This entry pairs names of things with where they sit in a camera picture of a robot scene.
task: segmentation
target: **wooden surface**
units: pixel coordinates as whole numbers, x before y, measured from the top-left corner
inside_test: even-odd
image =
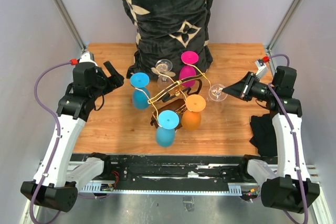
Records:
[[[229,86],[245,76],[248,71],[256,72],[254,61],[265,55],[261,44],[212,44],[209,45],[214,62],[206,73],[212,84]],[[90,44],[95,61],[103,66],[109,60],[115,69],[126,75],[133,64],[134,44]],[[261,81],[268,83],[268,73]],[[203,81],[201,95],[207,97],[209,85]],[[159,89],[156,82],[148,86],[153,96]],[[134,89],[125,79],[124,86],[106,96],[102,110],[92,111],[89,121],[82,130],[74,152],[118,153],[118,154],[193,154],[193,155],[244,155],[257,154],[250,144],[252,137],[249,126],[252,115],[263,115],[254,100],[244,102],[228,96],[223,102],[222,112],[207,105],[202,112],[200,129],[189,132],[183,128],[176,133],[171,147],[160,147],[155,141],[155,127],[150,125],[151,107],[144,111],[132,105]]]

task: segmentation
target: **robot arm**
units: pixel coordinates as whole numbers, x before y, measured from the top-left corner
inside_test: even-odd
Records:
[[[272,88],[270,85],[259,82],[265,74],[266,66],[263,61],[256,61],[256,65],[258,67],[256,74],[247,73],[241,81],[224,88],[223,92],[244,101],[256,98],[259,101],[267,102],[266,108],[270,111],[276,132],[278,169],[275,174],[267,163],[261,160],[261,157],[245,155],[242,162],[244,167],[241,170],[244,171],[244,177],[254,178],[261,187],[261,201],[264,206],[303,213],[304,199],[300,190],[301,177],[308,207],[319,196],[320,188],[318,184],[310,181],[303,156],[301,103],[292,98],[297,73],[293,68],[277,67]],[[286,116],[289,117],[292,125],[289,125]]]
[[[104,65],[110,72],[110,77],[107,77],[94,62],[93,54],[86,52],[73,69],[74,81],[69,84],[57,109],[61,136],[49,171],[44,173],[58,137],[57,126],[33,181],[23,182],[21,186],[21,193],[31,200],[37,185],[44,177],[34,202],[36,205],[68,212],[75,204],[81,188],[97,176],[105,177],[111,174],[110,156],[92,153],[85,163],[67,175],[76,140],[90,112],[97,110],[96,99],[123,85],[123,76],[116,72],[112,64],[107,61]]]

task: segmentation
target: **metal frame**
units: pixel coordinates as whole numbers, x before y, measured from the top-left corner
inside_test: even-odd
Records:
[[[61,13],[61,16],[63,17],[66,25],[68,26],[73,38],[75,39],[76,43],[78,44],[79,48],[82,50],[82,52],[86,51],[87,46],[83,42],[82,38],[80,37],[64,3],[62,0],[54,0],[59,12]]]
[[[302,0],[293,0],[293,2],[291,3],[291,5],[289,6],[284,18],[282,19],[280,25],[278,26],[276,32],[274,33],[270,43],[266,46],[266,49],[271,53],[273,47],[275,46],[275,44],[277,43],[279,37],[281,36],[283,30],[285,29],[285,27],[287,26],[287,24],[289,23],[289,21],[291,20],[294,12],[297,10],[297,8],[299,7],[300,3]]]
[[[183,195],[183,196],[241,196],[241,185],[228,185],[228,191],[173,191],[173,190],[126,190],[126,189],[115,189],[111,192],[101,191],[100,188],[102,184],[114,183],[114,181],[104,181],[104,180],[92,180],[88,183],[80,193],[106,193],[106,194],[154,194],[154,195]]]
[[[333,224],[331,214],[328,208],[326,198],[323,193],[323,189],[320,186],[320,196],[312,204],[313,211],[315,214],[316,222],[320,223],[330,223]]]

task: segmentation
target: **black fabric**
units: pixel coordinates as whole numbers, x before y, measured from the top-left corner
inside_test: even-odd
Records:
[[[258,148],[259,155],[262,157],[277,156],[277,139],[270,115],[251,116],[250,125],[253,132],[250,143]]]
[[[197,67],[201,71],[209,68],[213,58],[207,46],[207,26],[213,0],[122,1],[138,31],[135,63],[130,66],[127,78],[133,73],[145,72],[151,79],[157,79],[155,64],[160,59],[169,59],[173,63],[169,75],[178,78],[185,66],[181,54],[187,50],[198,53]]]

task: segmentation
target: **wine glass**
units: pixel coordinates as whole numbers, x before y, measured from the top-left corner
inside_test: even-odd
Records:
[[[159,88],[164,89],[164,88],[167,88],[168,86],[170,86],[171,84],[173,84],[173,82],[170,78],[160,75],[160,74],[165,74],[166,75],[167,72],[172,70],[173,64],[170,60],[167,60],[167,59],[159,60],[156,63],[155,68],[156,68],[157,72],[159,73],[159,78],[158,78]]]
[[[219,113],[223,110],[223,101],[227,98],[227,94],[223,92],[225,88],[222,84],[212,85],[209,89],[209,95],[207,97],[208,107],[212,112]]]
[[[181,54],[181,60],[184,64],[191,64],[191,65],[196,64],[198,62],[198,54],[193,51],[186,51]],[[195,75],[196,75],[195,68],[186,65],[181,69],[180,80]],[[196,81],[187,81],[183,83],[183,86],[192,87],[195,84],[195,82]]]
[[[175,128],[180,123],[178,115],[171,110],[162,111],[159,114],[160,126],[156,129],[155,139],[161,147],[169,147],[175,139]]]
[[[147,109],[149,107],[148,97],[149,98],[151,97],[148,89],[146,89],[146,86],[149,83],[149,76],[145,73],[140,72],[135,73],[134,75],[132,75],[130,81],[133,87],[140,89],[140,90],[136,89],[133,92],[132,96],[133,106],[136,107],[138,110]]]
[[[182,116],[182,127],[188,131],[195,131],[201,125],[201,111],[205,109],[205,99],[198,94],[192,94],[185,100],[185,105],[187,110]]]

